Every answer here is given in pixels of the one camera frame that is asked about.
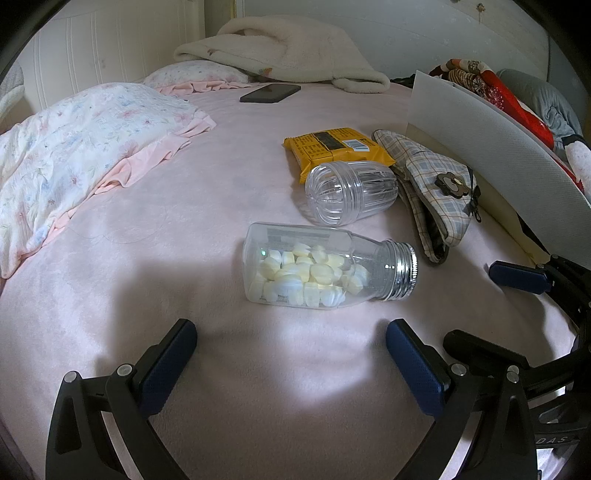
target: pink bedsheet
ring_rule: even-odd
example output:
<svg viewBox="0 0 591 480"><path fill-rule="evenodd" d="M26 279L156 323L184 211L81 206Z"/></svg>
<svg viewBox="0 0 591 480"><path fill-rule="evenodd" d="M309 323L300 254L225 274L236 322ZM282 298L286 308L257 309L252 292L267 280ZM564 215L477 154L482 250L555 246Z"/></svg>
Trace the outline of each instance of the pink bedsheet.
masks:
<svg viewBox="0 0 591 480"><path fill-rule="evenodd" d="M528 260L485 212L444 265L420 258L408 300L332 312L246 300L248 225L308 223L283 139L338 127L404 132L410 93L306 84L272 105L239 103L241 90L193 95L216 121L213 131L130 188L89 199L23 263L0 297L0 417L41 478L63 375L110 374L180 317L196 323L197 350L152 424L191 479L393 478L431 418L388 355L389 320L405 318L440 352L444 334L459 328L533 365L568 353L573 333L551 300L488 279L494 260ZM420 245L400 200L348 228Z"/></svg>

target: barcode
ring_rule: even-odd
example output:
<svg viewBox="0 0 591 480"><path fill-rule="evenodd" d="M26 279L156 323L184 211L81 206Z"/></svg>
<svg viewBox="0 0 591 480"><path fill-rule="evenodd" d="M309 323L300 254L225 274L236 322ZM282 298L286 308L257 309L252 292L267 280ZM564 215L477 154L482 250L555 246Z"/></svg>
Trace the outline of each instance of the barcode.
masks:
<svg viewBox="0 0 591 480"><path fill-rule="evenodd" d="M368 152L369 147L359 140L342 140L342 142L347 145L348 147L352 148L356 152Z"/></svg>

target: floral blanket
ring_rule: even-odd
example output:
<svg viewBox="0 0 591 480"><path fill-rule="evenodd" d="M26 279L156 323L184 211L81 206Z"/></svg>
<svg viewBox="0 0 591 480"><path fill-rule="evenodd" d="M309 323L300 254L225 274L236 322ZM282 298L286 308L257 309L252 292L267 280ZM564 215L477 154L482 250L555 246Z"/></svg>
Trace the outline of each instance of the floral blanket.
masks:
<svg viewBox="0 0 591 480"><path fill-rule="evenodd" d="M196 106L135 83L92 87L15 125L0 136L0 278L120 162L139 156L154 166L214 126ZM181 137L174 151L154 148L171 135ZM154 162L144 149L161 157Z"/></svg>

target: floral pillow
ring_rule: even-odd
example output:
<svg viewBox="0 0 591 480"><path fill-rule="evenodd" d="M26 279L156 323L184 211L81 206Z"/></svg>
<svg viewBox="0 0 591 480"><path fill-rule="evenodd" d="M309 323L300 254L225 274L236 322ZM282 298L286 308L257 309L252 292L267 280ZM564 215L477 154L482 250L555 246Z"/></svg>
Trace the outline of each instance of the floral pillow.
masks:
<svg viewBox="0 0 591 480"><path fill-rule="evenodd" d="M248 75L234 67L210 60L190 60L173 63L148 75L144 85L154 89L180 85L187 82L248 83Z"/></svg>
<svg viewBox="0 0 591 480"><path fill-rule="evenodd" d="M39 250L54 222L120 161L215 123L198 107L137 83L69 97L0 135L0 277Z"/></svg>

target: wall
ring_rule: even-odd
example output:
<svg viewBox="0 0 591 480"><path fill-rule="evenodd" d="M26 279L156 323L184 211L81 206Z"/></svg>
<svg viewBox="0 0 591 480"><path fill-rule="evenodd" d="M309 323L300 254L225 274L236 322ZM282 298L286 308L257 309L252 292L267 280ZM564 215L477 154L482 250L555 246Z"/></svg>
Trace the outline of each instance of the wall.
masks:
<svg viewBox="0 0 591 480"><path fill-rule="evenodd" d="M213 37L228 20L234 0L204 0L205 33Z"/></svg>
<svg viewBox="0 0 591 480"><path fill-rule="evenodd" d="M587 110L590 108L589 95L574 68L552 39L550 39L548 82L566 97L579 117L581 127L583 127L585 121L590 120L587 118Z"/></svg>
<svg viewBox="0 0 591 480"><path fill-rule="evenodd" d="M547 77L547 34L512 0L244 0L244 8L245 15L299 14L338 25L390 78L450 58Z"/></svg>

